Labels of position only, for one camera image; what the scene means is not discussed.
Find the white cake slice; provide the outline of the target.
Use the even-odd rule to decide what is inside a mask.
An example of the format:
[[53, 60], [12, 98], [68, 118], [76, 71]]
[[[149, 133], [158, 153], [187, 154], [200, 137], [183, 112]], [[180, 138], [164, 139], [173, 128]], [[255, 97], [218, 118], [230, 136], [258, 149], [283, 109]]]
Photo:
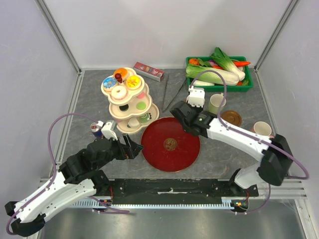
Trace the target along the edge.
[[129, 128], [139, 128], [140, 127], [140, 122], [137, 117], [132, 117], [129, 119], [127, 127]]

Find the green swirl roll cake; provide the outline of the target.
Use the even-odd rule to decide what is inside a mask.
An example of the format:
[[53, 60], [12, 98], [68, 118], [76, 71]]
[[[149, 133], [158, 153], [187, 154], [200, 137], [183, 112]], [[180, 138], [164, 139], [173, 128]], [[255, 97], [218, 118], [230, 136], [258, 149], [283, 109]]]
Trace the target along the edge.
[[145, 113], [144, 115], [139, 117], [140, 123], [147, 123], [152, 119], [151, 113]]

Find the light green mug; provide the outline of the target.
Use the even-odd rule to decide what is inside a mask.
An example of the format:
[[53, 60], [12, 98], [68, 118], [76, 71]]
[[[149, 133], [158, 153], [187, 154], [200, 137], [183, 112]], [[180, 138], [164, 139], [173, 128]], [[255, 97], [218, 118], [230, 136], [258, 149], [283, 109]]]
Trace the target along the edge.
[[214, 94], [210, 97], [208, 111], [217, 115], [218, 109], [223, 110], [226, 105], [226, 100], [224, 99], [224, 94]]

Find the metal tongs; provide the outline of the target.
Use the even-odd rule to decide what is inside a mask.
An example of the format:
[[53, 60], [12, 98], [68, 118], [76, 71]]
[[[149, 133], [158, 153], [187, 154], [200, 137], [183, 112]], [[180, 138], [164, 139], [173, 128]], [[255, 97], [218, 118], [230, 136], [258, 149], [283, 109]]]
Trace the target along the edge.
[[169, 73], [167, 73], [166, 75], [166, 80], [165, 80], [165, 87], [164, 87], [164, 94], [163, 94], [163, 100], [162, 100], [162, 104], [161, 104], [161, 111], [163, 113], [165, 113], [167, 111], [167, 109], [171, 106], [171, 104], [173, 103], [173, 101], [176, 99], [176, 97], [179, 95], [179, 93], [181, 92], [183, 86], [186, 84], [187, 78], [185, 78], [180, 86], [180, 88], [178, 89], [177, 93], [175, 94], [175, 96], [172, 98], [172, 100], [168, 103], [167, 106], [165, 106], [165, 98], [166, 98], [166, 93], [167, 93], [167, 86], [168, 86], [168, 82], [169, 82]]

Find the black cookie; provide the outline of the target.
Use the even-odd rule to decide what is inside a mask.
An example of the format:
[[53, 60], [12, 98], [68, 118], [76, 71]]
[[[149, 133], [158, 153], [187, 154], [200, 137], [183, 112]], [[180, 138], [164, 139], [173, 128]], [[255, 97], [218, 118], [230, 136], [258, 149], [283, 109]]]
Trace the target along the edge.
[[128, 108], [129, 108], [129, 105], [128, 105], [128, 104], [123, 105], [123, 106], [119, 106], [119, 109], [120, 109], [121, 111], [123, 111], [123, 112], [127, 111]]

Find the green cookie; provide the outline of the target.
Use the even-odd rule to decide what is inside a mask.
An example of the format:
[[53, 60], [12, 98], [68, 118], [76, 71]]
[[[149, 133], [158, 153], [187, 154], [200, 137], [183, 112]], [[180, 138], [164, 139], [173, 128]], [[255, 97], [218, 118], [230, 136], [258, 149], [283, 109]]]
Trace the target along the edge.
[[138, 102], [136, 107], [138, 110], [143, 111], [147, 107], [147, 104], [145, 102]]

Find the pink cookie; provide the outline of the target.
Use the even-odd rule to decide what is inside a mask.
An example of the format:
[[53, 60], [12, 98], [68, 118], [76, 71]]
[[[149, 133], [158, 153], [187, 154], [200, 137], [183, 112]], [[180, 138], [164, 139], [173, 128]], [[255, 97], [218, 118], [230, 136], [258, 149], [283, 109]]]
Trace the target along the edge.
[[145, 97], [145, 92], [142, 92], [142, 93], [140, 93], [137, 97], [139, 98], [139, 99], [142, 99], [143, 97]]

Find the white donut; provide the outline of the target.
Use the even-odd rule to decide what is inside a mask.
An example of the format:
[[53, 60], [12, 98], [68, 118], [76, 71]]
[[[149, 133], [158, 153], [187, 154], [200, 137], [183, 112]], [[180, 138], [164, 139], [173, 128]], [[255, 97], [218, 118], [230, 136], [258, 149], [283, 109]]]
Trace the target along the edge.
[[127, 89], [125, 86], [117, 85], [111, 90], [111, 96], [114, 100], [122, 100], [127, 95]]

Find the yellow donut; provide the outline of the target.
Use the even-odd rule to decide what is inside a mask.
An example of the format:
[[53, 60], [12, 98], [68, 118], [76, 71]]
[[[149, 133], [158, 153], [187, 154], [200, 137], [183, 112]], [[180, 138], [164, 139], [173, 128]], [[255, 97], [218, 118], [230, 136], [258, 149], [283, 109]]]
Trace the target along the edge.
[[138, 76], [130, 76], [126, 79], [126, 86], [130, 90], [136, 90], [141, 85], [141, 80]]

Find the blue donut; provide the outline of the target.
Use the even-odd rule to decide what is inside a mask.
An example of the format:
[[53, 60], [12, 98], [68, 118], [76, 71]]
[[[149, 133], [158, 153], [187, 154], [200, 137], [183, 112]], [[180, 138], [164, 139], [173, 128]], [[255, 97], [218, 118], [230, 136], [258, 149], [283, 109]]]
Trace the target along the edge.
[[104, 79], [102, 86], [105, 89], [105, 91], [110, 91], [113, 87], [117, 86], [118, 81], [115, 77], [110, 76]]

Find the orange donut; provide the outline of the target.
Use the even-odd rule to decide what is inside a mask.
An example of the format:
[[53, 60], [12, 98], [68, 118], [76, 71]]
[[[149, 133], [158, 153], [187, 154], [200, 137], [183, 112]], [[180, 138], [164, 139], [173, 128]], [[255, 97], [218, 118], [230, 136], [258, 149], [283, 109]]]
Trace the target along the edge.
[[116, 75], [120, 74], [122, 79], [125, 80], [129, 76], [129, 72], [126, 68], [119, 68], [114, 73], [113, 76], [117, 79]]

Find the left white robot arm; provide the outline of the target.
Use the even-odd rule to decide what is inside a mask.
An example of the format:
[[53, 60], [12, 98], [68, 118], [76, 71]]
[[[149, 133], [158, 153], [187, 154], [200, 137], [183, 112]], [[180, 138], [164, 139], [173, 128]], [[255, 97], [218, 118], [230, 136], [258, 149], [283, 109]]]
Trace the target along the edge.
[[102, 167], [112, 160], [134, 159], [143, 146], [124, 134], [118, 139], [98, 138], [86, 148], [71, 155], [52, 177], [27, 198], [5, 205], [10, 216], [6, 226], [9, 235], [28, 237], [40, 231], [46, 222], [73, 203], [109, 192], [110, 181]]

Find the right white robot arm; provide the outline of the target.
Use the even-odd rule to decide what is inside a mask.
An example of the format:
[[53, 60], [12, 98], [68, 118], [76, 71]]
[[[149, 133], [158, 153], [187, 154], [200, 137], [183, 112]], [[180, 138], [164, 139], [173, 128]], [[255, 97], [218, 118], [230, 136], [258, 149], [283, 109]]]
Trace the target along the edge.
[[270, 138], [258, 135], [234, 126], [222, 123], [216, 114], [192, 107], [180, 101], [170, 113], [178, 120], [183, 130], [193, 136], [203, 136], [221, 141], [252, 156], [257, 163], [244, 169], [237, 169], [228, 182], [228, 190], [234, 196], [260, 182], [280, 186], [292, 164], [282, 152], [290, 153], [286, 139], [281, 135]]

